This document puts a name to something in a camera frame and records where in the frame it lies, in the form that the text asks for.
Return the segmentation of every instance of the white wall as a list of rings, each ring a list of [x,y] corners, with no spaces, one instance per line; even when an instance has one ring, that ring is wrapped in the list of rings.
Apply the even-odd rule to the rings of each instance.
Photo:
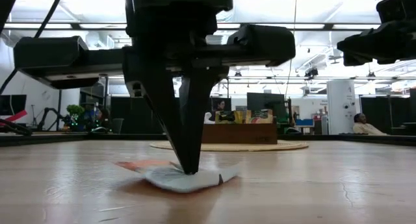
[[[3,84],[10,72],[14,69],[13,49],[8,47],[0,39],[0,85]],[[66,112],[66,106],[70,104],[79,104],[79,89],[64,90],[62,92],[62,108]],[[31,105],[34,105],[34,115],[38,116],[38,122],[41,120],[45,107],[58,108],[59,91],[50,88],[41,82],[38,82],[20,72],[10,81],[3,95],[27,95],[26,111],[27,115],[19,119],[16,123],[27,123],[31,125],[33,121],[33,112]],[[50,112],[45,120],[45,127],[48,128],[56,120],[56,115]]]
[[[300,119],[310,119],[312,114],[316,114],[319,109],[323,109],[327,106],[328,100],[326,97],[291,97],[292,106],[299,106]],[[232,97],[231,109],[235,110],[236,106],[246,106],[246,97]],[[360,112],[359,99],[356,97],[357,113]]]

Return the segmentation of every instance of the table surface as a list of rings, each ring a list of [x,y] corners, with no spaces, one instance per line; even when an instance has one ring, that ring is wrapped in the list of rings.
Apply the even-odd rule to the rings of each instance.
[[[308,149],[201,153],[240,177],[193,194],[140,180],[115,161],[175,160],[149,142],[0,148],[1,223],[414,223],[416,148],[310,142]]]

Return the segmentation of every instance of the black cable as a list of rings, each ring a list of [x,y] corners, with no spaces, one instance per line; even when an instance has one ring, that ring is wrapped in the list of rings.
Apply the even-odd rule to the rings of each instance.
[[[57,9],[59,2],[60,2],[60,0],[54,0],[53,1],[52,6],[49,9],[49,12],[47,13],[47,15],[46,15],[44,21],[42,22],[42,24],[40,25],[40,28],[38,29],[38,31],[34,35],[34,38],[39,38],[40,35],[43,33],[44,29],[46,28],[47,23],[49,23],[49,20],[52,18],[53,13],[55,13],[55,10]],[[13,77],[16,75],[17,72],[18,72],[17,69],[14,68],[12,73],[7,77],[7,79],[1,85],[0,95],[3,94],[3,91],[6,89],[7,85],[13,79]],[[0,119],[0,123],[6,124],[7,128],[9,128],[12,132],[15,132],[17,134],[22,134],[22,135],[25,135],[25,136],[26,135],[30,136],[32,134],[32,132],[28,128],[22,127],[20,125],[9,122],[7,120]]]

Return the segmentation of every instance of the computer monitor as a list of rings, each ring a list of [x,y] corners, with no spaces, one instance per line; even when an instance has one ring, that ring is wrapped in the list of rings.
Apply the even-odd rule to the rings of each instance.
[[[247,93],[248,110],[273,110],[273,116],[277,119],[287,117],[285,96],[273,93]]]
[[[0,116],[13,116],[26,109],[26,95],[0,95]]]

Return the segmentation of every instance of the red object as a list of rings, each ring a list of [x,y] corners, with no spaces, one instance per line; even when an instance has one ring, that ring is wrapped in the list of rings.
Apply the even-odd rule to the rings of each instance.
[[[26,110],[22,110],[21,112],[18,112],[17,114],[8,117],[5,120],[6,121],[16,121],[16,120],[19,120],[19,119],[21,119],[22,117],[24,117],[26,115],[27,115]]]

